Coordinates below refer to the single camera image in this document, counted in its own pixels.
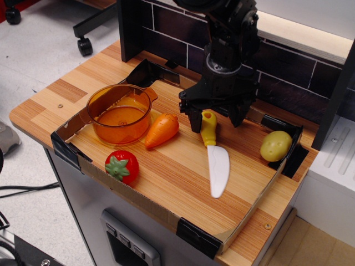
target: toy knife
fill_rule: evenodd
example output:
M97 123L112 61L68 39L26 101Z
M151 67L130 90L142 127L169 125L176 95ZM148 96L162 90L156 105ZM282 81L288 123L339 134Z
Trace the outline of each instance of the toy knife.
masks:
M216 126L216 115L209 111L203 111L201 136L209 157L210 186L213 198L222 196L230 172L228 152L224 148L216 146Z

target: pot handle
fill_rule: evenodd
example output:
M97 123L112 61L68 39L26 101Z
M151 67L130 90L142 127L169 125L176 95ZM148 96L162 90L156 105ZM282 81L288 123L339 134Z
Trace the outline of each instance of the pot handle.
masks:
M148 94L151 101L155 101L158 98L157 94L151 87L146 88L144 92Z

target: orange carrot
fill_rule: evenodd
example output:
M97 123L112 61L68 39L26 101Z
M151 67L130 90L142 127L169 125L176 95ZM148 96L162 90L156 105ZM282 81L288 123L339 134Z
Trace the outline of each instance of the orange carrot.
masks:
M147 148L155 147L171 139L178 133L178 117L174 114L161 114L154 121L145 138Z

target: white wall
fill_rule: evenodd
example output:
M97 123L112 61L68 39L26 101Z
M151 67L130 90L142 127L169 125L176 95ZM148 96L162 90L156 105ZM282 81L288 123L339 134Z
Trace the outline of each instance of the white wall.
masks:
M175 5L173 0L160 0ZM341 37L355 38L355 0L256 0L258 10Z

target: plastic vegetable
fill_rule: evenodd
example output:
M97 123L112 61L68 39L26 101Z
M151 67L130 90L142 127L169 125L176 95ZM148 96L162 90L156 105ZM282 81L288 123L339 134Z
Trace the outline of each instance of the plastic vegetable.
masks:
M178 133L178 117L174 114L161 114L154 121L145 139L147 148L155 147L171 139Z
M106 173L129 184L137 178L139 164L137 158L129 151L114 151L105 161Z
M284 158L290 149L292 138L284 131L274 131L262 141L261 156L268 162L276 162Z

